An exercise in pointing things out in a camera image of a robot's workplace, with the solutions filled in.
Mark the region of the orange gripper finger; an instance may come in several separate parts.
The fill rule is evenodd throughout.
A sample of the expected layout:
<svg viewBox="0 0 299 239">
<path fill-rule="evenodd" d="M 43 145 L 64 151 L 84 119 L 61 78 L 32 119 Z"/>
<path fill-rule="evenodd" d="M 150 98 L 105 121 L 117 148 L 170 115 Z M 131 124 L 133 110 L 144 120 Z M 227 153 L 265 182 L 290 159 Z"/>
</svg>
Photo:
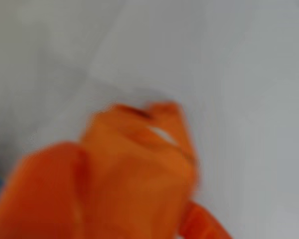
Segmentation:
<svg viewBox="0 0 299 239">
<path fill-rule="evenodd" d="M 0 193 L 0 239 L 84 239 L 87 181 L 77 144 L 26 156 Z"/>
<path fill-rule="evenodd" d="M 184 239 L 232 239 L 208 210 L 193 201 L 188 203 L 178 234 Z"/>
</svg>

